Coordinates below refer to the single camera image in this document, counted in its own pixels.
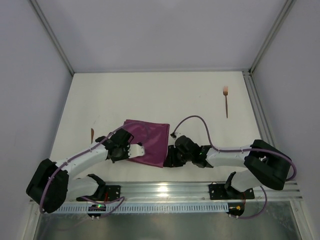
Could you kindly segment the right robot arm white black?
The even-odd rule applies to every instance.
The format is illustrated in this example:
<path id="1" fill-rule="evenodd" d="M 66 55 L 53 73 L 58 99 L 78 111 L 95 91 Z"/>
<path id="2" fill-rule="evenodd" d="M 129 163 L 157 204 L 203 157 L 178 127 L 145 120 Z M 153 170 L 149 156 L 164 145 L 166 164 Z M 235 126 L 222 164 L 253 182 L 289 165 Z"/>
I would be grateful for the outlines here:
<path id="1" fill-rule="evenodd" d="M 287 155 L 261 139 L 240 149 L 215 149 L 209 145 L 199 146 L 182 135 L 168 146 L 163 166 L 178 168 L 187 162 L 199 168 L 244 168 L 244 171 L 232 172 L 225 181 L 224 190 L 231 199 L 238 199 L 247 190 L 259 186 L 283 190 L 292 167 L 292 160 Z"/>

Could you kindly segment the purple cloth napkin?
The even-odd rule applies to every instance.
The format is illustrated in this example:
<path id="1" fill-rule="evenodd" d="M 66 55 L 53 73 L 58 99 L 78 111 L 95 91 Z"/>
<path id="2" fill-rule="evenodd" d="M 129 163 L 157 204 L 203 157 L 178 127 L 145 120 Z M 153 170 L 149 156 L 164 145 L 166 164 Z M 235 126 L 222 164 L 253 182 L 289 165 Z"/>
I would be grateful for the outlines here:
<path id="1" fill-rule="evenodd" d="M 141 143 L 145 150 L 143 156 L 130 158 L 129 161 L 162 168 L 168 154 L 170 125 L 127 119 L 123 126 L 133 135 L 131 143 Z"/>

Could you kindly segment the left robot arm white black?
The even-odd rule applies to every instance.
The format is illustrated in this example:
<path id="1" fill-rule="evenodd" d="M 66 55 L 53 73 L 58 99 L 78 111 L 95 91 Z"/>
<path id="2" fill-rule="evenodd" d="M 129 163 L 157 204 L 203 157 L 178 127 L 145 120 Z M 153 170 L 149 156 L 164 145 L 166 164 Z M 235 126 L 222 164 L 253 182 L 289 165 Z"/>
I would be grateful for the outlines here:
<path id="1" fill-rule="evenodd" d="M 44 159 L 32 176 L 26 194 L 38 203 L 41 213 L 53 213 L 65 201 L 104 200 L 107 193 L 104 180 L 93 173 L 83 178 L 76 176 L 106 160 L 127 160 L 133 139 L 131 133 L 121 128 L 107 137 L 97 138 L 87 150 L 73 157 L 59 161 Z"/>

